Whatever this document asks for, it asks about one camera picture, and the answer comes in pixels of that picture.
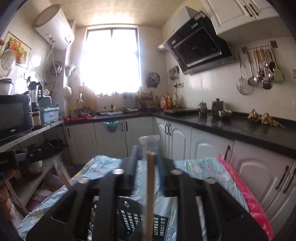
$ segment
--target window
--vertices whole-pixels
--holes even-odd
[[[88,31],[83,83],[96,94],[136,92],[141,86],[137,29]]]

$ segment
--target wall picture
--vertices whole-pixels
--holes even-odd
[[[7,33],[4,41],[5,45],[3,45],[0,50],[0,57],[2,57],[5,50],[11,49],[16,56],[17,65],[27,69],[32,49],[11,32]]]

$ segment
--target white pot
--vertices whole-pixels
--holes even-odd
[[[11,79],[0,80],[0,95],[10,95],[13,83]]]

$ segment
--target blender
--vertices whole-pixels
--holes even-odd
[[[32,122],[33,129],[39,129],[42,127],[41,125],[41,117],[40,117],[40,108],[38,101],[43,98],[43,86],[38,82],[31,82],[29,87],[29,97],[31,97],[32,102]]]

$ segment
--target range hood glass panel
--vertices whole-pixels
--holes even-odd
[[[187,67],[221,55],[220,48],[204,28],[174,46],[174,51]]]

